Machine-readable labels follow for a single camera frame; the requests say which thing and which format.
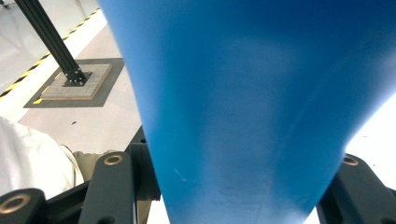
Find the caution tape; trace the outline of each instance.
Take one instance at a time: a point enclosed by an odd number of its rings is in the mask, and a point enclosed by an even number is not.
[[[69,34],[67,34],[64,38],[63,41],[65,41],[68,37],[70,37],[71,34],[73,34],[76,30],[78,30],[85,22],[87,22],[96,12],[98,12],[100,8],[97,8],[93,13],[91,13],[87,18],[85,18],[84,21],[82,21],[76,28],[74,28],[72,31],[70,31]],[[41,63],[44,62],[46,58],[50,56],[50,52],[47,52],[40,60],[38,60],[29,70],[23,73],[23,75],[18,78],[12,85],[10,85],[3,93],[0,94],[0,101],[3,100],[4,97],[6,97],[7,94],[9,94],[12,90],[15,89],[27,76],[29,76],[32,71],[37,68]],[[35,101],[36,104],[39,104],[41,102],[41,99],[37,99]]]

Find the white floor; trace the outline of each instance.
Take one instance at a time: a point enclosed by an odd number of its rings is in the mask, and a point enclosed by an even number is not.
[[[50,0],[40,2],[61,36],[98,7],[94,0],[62,0],[56,4]],[[0,21],[1,93],[47,50],[15,4],[11,5],[11,10],[0,10]],[[101,13],[95,14],[91,23],[78,29],[66,44],[77,59],[121,57]],[[48,133],[72,150],[97,153],[108,149],[124,150],[140,126],[128,71],[122,70],[103,107],[23,109],[26,101],[56,67],[51,58],[40,64],[35,69],[37,74],[29,75],[30,79],[26,78],[20,88],[0,101],[0,116]],[[347,152],[364,159],[384,184],[393,189],[396,189],[395,115],[396,96],[373,116],[347,147]],[[169,223],[163,203],[153,205],[149,223]],[[315,213],[305,223],[318,223]]]

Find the blue fabric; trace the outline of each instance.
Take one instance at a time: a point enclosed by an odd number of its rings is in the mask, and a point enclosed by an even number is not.
[[[396,92],[393,1],[101,1],[172,223],[303,222]]]

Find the black pole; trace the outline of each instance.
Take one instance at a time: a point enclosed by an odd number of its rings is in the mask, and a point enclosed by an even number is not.
[[[88,77],[79,68],[38,0],[15,0],[67,78],[67,86],[83,86]]]

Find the white sleeve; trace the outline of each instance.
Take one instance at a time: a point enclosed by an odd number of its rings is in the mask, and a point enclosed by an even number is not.
[[[80,183],[76,161],[51,137],[0,117],[0,195],[36,188],[49,199]]]

